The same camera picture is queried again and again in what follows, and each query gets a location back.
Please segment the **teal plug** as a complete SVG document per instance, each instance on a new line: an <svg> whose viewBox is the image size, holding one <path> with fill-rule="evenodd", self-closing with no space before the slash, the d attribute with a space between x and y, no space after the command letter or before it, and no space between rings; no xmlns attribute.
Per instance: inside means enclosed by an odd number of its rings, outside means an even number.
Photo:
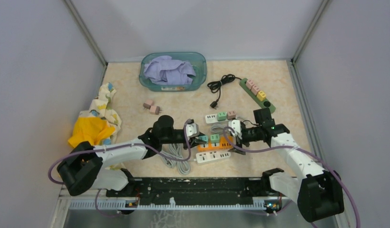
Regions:
<svg viewBox="0 0 390 228"><path fill-rule="evenodd" d="M209 137L207 135L201 135L198 137L199 140L201 140L201 144L207 144L209 143Z"/></svg>

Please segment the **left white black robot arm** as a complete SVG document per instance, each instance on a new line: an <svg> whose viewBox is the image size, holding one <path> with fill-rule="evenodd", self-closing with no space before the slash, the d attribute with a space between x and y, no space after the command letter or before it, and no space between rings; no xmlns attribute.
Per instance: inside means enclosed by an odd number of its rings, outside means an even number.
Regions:
<svg viewBox="0 0 390 228"><path fill-rule="evenodd" d="M52 165L71 196L88 190L113 190L129 197L135 193L136 184L127 169L111 170L109 167L130 160L143 160L156 154L162 156L165 144L181 144L190 150L201 144L202 133L192 119L183 128L175 129L171 116L162 115L137 138L113 145L93 146L88 141L80 143L70 154Z"/></svg>

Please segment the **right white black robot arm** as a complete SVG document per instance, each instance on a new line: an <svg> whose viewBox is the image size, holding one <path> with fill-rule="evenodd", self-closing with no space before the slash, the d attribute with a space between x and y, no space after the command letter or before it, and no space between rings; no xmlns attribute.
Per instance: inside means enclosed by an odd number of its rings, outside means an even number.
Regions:
<svg viewBox="0 0 390 228"><path fill-rule="evenodd" d="M344 212L344 199L339 176L324 168L318 159L302 150L284 124L276 124L269 108L253 112L256 125L247 128L239 120L230 120L223 136L234 137L230 142L236 152L251 153L250 142L262 141L277 151L291 168L295 177L276 168L262 175L261 189L267 196L276 192L297 204L307 222L315 222Z"/></svg>

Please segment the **green plug on orange strip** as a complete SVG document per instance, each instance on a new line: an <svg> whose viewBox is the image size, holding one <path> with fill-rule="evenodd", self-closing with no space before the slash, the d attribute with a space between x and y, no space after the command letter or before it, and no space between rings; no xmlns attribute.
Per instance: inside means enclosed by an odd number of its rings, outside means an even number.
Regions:
<svg viewBox="0 0 390 228"><path fill-rule="evenodd" d="M210 135L210 142L211 143L219 143L220 142L220 135L219 134Z"/></svg>

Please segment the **pink plug on small strip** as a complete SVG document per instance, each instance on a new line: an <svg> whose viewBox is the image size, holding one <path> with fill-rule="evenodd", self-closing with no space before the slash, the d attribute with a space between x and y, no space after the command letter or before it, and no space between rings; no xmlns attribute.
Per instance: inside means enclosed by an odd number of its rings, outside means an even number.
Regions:
<svg viewBox="0 0 390 228"><path fill-rule="evenodd" d="M234 111L234 110L228 111L226 118L227 118L227 120L235 119L236 118L236 111Z"/></svg>

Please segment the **green plug on small strip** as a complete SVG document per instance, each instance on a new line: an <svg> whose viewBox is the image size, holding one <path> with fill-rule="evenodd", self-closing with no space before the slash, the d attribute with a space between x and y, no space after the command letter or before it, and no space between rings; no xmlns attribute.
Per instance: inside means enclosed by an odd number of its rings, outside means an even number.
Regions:
<svg viewBox="0 0 390 228"><path fill-rule="evenodd" d="M220 121L225 121L227 120L227 112L219 112L217 114L217 117L216 119L220 122Z"/></svg>

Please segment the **yellow plug on green strip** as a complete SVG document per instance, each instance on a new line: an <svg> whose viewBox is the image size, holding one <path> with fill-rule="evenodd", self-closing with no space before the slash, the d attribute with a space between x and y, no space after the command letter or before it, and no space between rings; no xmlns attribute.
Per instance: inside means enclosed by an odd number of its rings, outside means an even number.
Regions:
<svg viewBox="0 0 390 228"><path fill-rule="evenodd" d="M266 99L266 94L264 91L260 90L256 97L259 101L262 102Z"/></svg>

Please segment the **pink plug on green strip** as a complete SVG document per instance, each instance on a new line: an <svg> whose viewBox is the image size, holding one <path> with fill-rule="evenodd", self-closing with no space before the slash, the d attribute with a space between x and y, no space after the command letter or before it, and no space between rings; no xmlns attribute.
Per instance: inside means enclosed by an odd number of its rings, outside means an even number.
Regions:
<svg viewBox="0 0 390 228"><path fill-rule="evenodd" d="M246 85L246 87L247 87L249 90L251 90L252 87L254 86L254 81L251 80L251 79L248 79L248 80L245 82L245 85Z"/></svg>

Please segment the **orange power strip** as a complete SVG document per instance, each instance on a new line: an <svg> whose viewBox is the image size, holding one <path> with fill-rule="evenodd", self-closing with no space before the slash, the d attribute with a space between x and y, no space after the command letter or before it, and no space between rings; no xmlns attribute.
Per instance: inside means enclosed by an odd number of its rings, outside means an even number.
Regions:
<svg viewBox="0 0 390 228"><path fill-rule="evenodd" d="M201 144L197 147L198 152L208 152L208 151L219 151L219 150L229 150L232 149L233 146L224 138L221 137L219 142L208 144Z"/></svg>

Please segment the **small white power strip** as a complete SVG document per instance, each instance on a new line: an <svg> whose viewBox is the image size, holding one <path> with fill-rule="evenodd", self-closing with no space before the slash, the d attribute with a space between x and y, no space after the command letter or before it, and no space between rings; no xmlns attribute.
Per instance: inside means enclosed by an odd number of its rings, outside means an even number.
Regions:
<svg viewBox="0 0 390 228"><path fill-rule="evenodd" d="M205 116L205 123L206 123L206 124L215 124L215 123L224 123L224 122L226 122L226 121L229 121L229 120L225 120L225 121L220 121L220 122L219 122L219 121L216 119L217 114L218 114L218 113L206 115L206 116Z"/></svg>

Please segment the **green power strip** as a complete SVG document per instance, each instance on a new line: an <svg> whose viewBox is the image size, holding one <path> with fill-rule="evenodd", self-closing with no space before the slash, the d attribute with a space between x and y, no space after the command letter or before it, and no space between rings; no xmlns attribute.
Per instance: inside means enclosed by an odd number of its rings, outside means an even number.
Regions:
<svg viewBox="0 0 390 228"><path fill-rule="evenodd" d="M261 108L268 108L270 113L276 111L276 107L266 96L266 93L261 90L258 85L251 79L243 78L239 82L240 87L258 104Z"/></svg>

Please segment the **lavender crumpled cloth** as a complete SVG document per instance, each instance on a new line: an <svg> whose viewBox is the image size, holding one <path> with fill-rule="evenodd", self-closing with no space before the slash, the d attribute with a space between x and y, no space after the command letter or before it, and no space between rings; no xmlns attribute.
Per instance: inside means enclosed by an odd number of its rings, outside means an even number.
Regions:
<svg viewBox="0 0 390 228"><path fill-rule="evenodd" d="M196 72L189 61L159 56L145 64L144 77L156 85L190 85Z"/></svg>

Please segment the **teal plastic basin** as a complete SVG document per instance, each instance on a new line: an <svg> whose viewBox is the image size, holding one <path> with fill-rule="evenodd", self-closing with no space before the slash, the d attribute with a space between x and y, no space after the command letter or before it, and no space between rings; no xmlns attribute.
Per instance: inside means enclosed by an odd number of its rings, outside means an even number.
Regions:
<svg viewBox="0 0 390 228"><path fill-rule="evenodd" d="M151 53L142 59L139 82L154 92L197 90L206 80L206 58L198 52Z"/></svg>

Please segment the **patterned cream cloth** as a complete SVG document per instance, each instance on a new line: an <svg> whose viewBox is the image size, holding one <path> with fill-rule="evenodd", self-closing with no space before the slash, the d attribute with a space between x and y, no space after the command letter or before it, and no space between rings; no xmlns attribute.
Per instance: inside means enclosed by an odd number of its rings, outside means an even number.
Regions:
<svg viewBox="0 0 390 228"><path fill-rule="evenodd" d="M116 128L116 131L110 138L105 139L100 146L111 145L116 142L117 134L121 129L122 120L118 113L111 107L112 99L117 90L111 83L103 84L95 99L92 100L88 110L81 111L79 117L99 117L107 120L111 126Z"/></svg>

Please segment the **yellow cloth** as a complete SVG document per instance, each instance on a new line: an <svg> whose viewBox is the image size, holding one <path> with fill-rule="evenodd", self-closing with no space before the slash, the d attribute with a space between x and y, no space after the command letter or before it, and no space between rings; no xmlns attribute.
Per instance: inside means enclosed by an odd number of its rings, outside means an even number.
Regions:
<svg viewBox="0 0 390 228"><path fill-rule="evenodd" d="M111 126L107 120L99 117L79 117L73 127L72 136L68 139L68 144L73 149L83 142L100 145L115 131L116 128Z"/></svg>

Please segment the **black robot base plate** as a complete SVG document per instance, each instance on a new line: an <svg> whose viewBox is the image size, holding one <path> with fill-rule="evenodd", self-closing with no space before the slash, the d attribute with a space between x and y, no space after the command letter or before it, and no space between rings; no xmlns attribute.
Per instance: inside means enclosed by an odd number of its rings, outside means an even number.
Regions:
<svg viewBox="0 0 390 228"><path fill-rule="evenodd" d="M179 206L252 205L254 199L278 200L280 194L260 178L140 178L120 191L107 190L107 197L133 197L141 206L167 205L173 198Z"/></svg>

